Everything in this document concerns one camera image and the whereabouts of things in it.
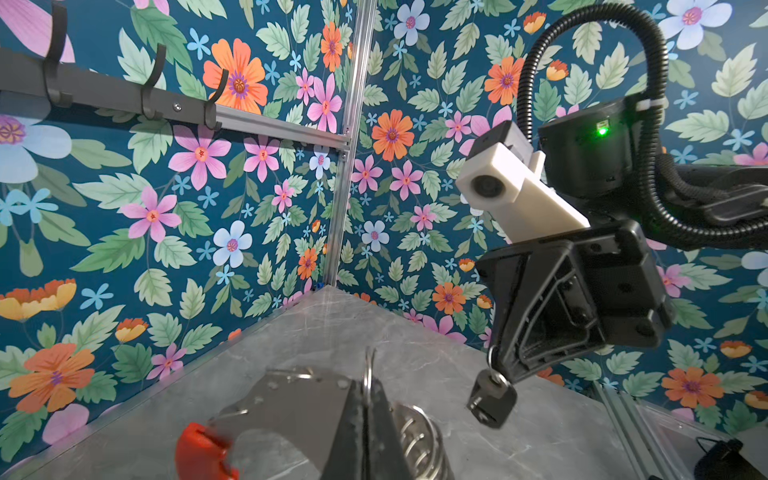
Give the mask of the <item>key with black tag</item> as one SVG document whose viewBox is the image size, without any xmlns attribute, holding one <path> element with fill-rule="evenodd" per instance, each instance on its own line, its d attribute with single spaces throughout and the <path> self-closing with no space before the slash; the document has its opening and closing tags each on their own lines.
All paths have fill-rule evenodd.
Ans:
<svg viewBox="0 0 768 480">
<path fill-rule="evenodd" d="M 486 367 L 476 376 L 467 408 L 482 425 L 499 430 L 512 413 L 518 395 L 497 365 L 496 351 L 496 346 L 489 347 Z"/>
</svg>

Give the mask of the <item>aluminium cage frame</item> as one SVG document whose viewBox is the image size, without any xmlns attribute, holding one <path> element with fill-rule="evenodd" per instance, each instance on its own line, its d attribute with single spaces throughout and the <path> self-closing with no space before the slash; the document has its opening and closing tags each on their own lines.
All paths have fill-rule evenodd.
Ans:
<svg viewBox="0 0 768 480">
<path fill-rule="evenodd" d="M 337 151 L 337 175 L 328 234 L 327 265 L 324 269 L 324 282 L 326 285 L 333 287 L 338 283 L 347 203 L 350 197 L 353 160 L 358 144 L 376 13 L 377 3 L 375 1 L 361 1 L 358 3 L 354 29 L 355 38 L 353 39 L 354 55 L 351 61 L 352 71 L 346 99 L 343 102 L 344 113 L 340 133 L 321 132 L 307 126 L 258 116 L 229 107 L 220 107 L 217 113 L 217 119 L 222 122 L 222 126 L 226 130 L 265 134 L 281 140 L 325 146 Z"/>
</svg>

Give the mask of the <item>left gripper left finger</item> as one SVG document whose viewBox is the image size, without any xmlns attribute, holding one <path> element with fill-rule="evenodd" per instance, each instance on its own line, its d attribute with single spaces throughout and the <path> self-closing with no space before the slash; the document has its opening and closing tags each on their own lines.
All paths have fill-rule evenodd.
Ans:
<svg viewBox="0 0 768 480">
<path fill-rule="evenodd" d="M 367 478 L 366 408 L 360 381 L 352 381 L 321 480 Z"/>
</svg>

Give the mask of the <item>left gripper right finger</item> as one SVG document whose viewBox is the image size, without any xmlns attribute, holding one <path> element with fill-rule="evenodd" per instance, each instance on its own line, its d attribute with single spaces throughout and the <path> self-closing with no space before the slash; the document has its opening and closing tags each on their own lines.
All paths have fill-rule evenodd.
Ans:
<svg viewBox="0 0 768 480">
<path fill-rule="evenodd" d="M 365 478 L 412 478 L 390 402 L 381 382 L 375 378 L 365 389 Z"/>
</svg>

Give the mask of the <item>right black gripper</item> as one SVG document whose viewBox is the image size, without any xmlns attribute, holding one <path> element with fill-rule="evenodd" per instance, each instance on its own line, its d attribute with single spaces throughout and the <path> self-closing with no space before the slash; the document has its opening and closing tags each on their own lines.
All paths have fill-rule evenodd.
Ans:
<svg viewBox="0 0 768 480">
<path fill-rule="evenodd" d="M 606 343 L 656 348 L 672 326 L 633 186 L 640 129 L 628 98 L 540 127 L 546 184 L 591 228 L 576 244 L 510 245 L 479 260 L 495 304 L 490 366 L 508 383 Z"/>
</svg>

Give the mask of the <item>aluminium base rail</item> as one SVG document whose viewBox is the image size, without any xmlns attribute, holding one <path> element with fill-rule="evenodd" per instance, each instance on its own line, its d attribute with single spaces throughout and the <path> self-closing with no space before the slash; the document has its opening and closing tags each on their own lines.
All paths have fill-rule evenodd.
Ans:
<svg viewBox="0 0 768 480">
<path fill-rule="evenodd" d="M 595 382 L 591 398 L 603 404 L 636 479 L 692 479 L 703 451 L 697 426 L 670 411 Z"/>
</svg>

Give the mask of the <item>grey wall hook rack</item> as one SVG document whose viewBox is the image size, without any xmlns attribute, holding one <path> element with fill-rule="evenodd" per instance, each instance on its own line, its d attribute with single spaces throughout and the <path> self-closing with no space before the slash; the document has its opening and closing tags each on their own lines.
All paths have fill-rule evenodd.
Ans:
<svg viewBox="0 0 768 480">
<path fill-rule="evenodd" d="M 74 104 L 140 114 L 149 120 L 174 120 L 202 124 L 218 130 L 217 101 L 228 86 L 224 69 L 215 92 L 206 100 L 169 92 L 157 87 L 166 64 L 167 48 L 157 46 L 157 57 L 147 80 L 134 83 L 62 61 L 68 33 L 68 12 L 63 5 L 52 7 L 51 37 L 42 58 L 13 50 L 1 50 L 1 89 L 46 98 L 50 104 L 69 108 Z"/>
</svg>

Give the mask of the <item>red handled key ring organizer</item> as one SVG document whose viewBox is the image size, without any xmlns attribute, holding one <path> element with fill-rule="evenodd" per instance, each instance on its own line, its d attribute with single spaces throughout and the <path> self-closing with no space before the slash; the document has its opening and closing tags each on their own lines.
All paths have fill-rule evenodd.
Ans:
<svg viewBox="0 0 768 480">
<path fill-rule="evenodd" d="M 243 398 L 206 424 L 191 423 L 184 429 L 175 449 L 179 478 L 238 478 L 228 455 L 237 439 L 251 430 L 284 438 L 322 474 L 351 382 L 361 382 L 365 406 L 365 389 L 377 379 L 375 354 L 375 349 L 367 348 L 359 379 L 325 368 L 267 371 Z M 389 402 L 411 479 L 453 478 L 438 425 L 418 406 Z"/>
</svg>

